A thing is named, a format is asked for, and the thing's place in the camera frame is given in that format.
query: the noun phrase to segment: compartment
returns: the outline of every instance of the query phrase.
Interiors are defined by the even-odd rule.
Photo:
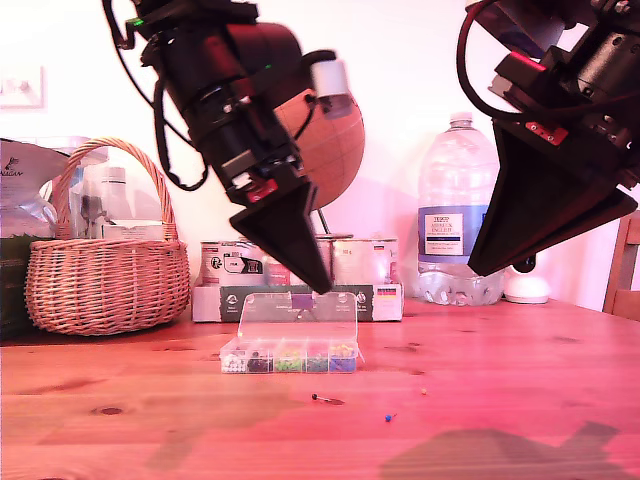
[[[356,342],[331,342],[329,347],[329,371],[352,373],[356,371],[358,344]]]
[[[307,373],[329,371],[329,341],[313,340],[307,343]]]
[[[258,340],[247,351],[247,373],[273,372],[275,342]]]
[[[275,372],[304,372],[307,369],[306,342],[283,340],[276,350],[273,368]]]
[[[249,342],[237,337],[220,349],[220,369],[222,373],[246,373]]]

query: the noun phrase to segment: plastic organizer box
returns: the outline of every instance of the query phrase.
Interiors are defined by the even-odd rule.
[[[220,349],[223,373],[352,373],[360,355],[356,296],[256,293]]]

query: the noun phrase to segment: light switch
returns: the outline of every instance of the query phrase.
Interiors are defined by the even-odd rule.
[[[42,108],[43,83],[40,65],[0,65],[0,108]]]

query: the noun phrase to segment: black cable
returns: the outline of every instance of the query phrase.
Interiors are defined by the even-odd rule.
[[[304,99],[307,102],[307,107],[309,107],[309,113],[307,114],[307,118],[305,119],[304,123],[300,126],[296,134],[293,136],[294,140],[298,140],[307,129],[307,127],[311,123],[311,120],[313,119],[313,112],[315,112],[316,105],[318,104],[317,98],[313,95],[306,95]]]
[[[129,80],[131,80],[131,83],[133,83],[133,86],[138,91],[138,93],[142,96],[142,98],[144,98],[144,100],[149,104],[150,107],[153,107],[153,102],[142,91],[142,88],[140,88],[140,85],[138,85],[138,82],[136,82],[136,79],[133,77],[133,74],[131,73],[131,70],[129,70],[129,67],[127,66],[127,63],[124,61],[124,57],[122,56],[122,52],[120,51],[120,45],[125,43],[125,40],[122,38],[122,33],[120,32],[120,29],[118,28],[118,24],[116,23],[115,17],[113,15],[113,8],[111,7],[111,0],[102,0],[102,7],[104,9],[104,14],[107,17],[107,22],[109,23],[109,28],[111,29],[111,38],[113,39],[113,46],[116,49],[116,55],[118,55],[118,59],[120,60],[120,64],[122,65],[122,68],[124,68],[124,71],[127,74],[127,77],[129,77]],[[191,140],[189,140],[185,135],[180,133],[180,131],[171,122],[169,122],[167,119],[164,119],[164,123],[171,130],[173,130],[173,133],[178,135],[185,143],[187,143],[189,146],[193,147],[193,144],[191,143]]]
[[[167,138],[164,132],[164,126],[166,121],[164,119],[164,85],[165,78],[164,72],[158,71],[158,81],[156,82],[155,89],[153,91],[153,120],[156,129],[156,143],[158,144],[158,157],[160,158],[160,165],[162,170],[167,175],[169,180],[181,190],[185,192],[193,192],[199,189],[204,182],[207,181],[209,176],[209,167],[205,164],[204,171],[202,172],[202,178],[195,185],[184,185],[180,182],[180,177],[171,173],[171,164],[169,162],[169,150],[167,148]]]
[[[476,93],[471,82],[469,80],[469,75],[467,73],[467,65],[466,65],[466,50],[467,50],[467,40],[469,38],[469,31],[471,30],[471,26],[475,19],[480,15],[480,13],[486,9],[487,7],[493,5],[494,3],[500,0],[483,0],[480,3],[477,3],[467,14],[467,17],[462,24],[462,28],[460,29],[460,36],[458,37],[458,48],[456,51],[456,68],[458,71],[458,81],[460,82],[460,86],[464,91],[465,95],[469,98],[473,106],[475,106],[478,110],[480,110],[485,115],[488,115],[493,118],[497,118],[499,120],[504,120],[507,122],[529,122],[542,119],[566,119],[571,117],[576,117],[579,115],[585,115],[587,113],[597,113],[603,112],[606,108],[613,108],[620,105],[623,105],[630,100],[638,100],[640,99],[640,91],[631,93],[629,95],[621,96],[614,98],[612,100],[608,100],[606,102],[593,103],[591,105],[581,105],[578,107],[566,107],[566,108],[541,108],[541,109],[530,109],[528,112],[523,113],[514,113],[507,112],[504,110],[497,109],[492,107],[488,103],[486,103],[480,96]]]

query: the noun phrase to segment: water bottle label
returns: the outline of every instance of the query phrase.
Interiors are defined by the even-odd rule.
[[[418,260],[467,263],[487,208],[487,205],[471,205],[419,209]]]

